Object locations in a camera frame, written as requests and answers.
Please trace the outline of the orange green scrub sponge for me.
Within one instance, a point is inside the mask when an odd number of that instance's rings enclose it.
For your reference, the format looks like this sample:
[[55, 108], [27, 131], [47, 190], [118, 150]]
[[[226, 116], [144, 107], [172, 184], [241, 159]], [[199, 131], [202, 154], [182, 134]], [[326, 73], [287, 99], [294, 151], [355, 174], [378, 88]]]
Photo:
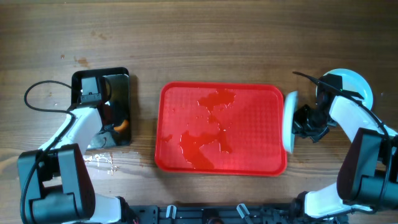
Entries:
[[129, 128], [130, 128], [129, 121], [125, 119], [119, 126], [115, 126], [114, 130], [117, 133], [122, 133], [122, 132], [129, 130]]

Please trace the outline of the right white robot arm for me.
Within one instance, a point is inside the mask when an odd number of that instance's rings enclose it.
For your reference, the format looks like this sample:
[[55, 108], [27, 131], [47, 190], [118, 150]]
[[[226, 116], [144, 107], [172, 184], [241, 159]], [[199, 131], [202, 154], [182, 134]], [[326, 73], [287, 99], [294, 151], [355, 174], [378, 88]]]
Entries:
[[337, 180], [323, 189], [302, 192], [291, 203], [291, 218], [326, 221], [348, 213], [372, 215], [397, 209], [397, 132], [372, 111], [373, 98], [365, 79], [334, 70], [316, 85], [316, 108], [297, 108], [298, 93], [285, 98], [282, 143], [291, 153], [296, 136], [318, 142], [332, 126], [340, 126], [351, 145]]

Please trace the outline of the light blue plate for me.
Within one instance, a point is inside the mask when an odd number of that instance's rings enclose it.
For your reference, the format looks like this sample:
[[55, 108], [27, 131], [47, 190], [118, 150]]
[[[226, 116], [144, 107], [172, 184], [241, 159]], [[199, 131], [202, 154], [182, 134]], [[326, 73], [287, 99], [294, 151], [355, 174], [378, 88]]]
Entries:
[[336, 68], [326, 72], [319, 80], [361, 100], [367, 109], [372, 109], [374, 100], [371, 87], [357, 72], [346, 68]]
[[282, 117], [282, 144], [285, 151], [292, 154], [294, 151], [295, 134], [293, 133], [294, 113], [297, 107], [298, 91], [290, 92], [284, 101]]

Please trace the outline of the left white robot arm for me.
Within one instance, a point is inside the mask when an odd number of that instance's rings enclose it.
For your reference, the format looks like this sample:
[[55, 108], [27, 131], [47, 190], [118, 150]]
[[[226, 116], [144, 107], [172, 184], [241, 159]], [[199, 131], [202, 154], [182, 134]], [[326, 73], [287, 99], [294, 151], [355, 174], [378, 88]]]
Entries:
[[23, 223], [135, 223], [124, 198], [95, 193], [87, 149], [131, 142], [126, 74], [81, 77], [72, 85], [65, 122], [37, 150], [17, 160]]

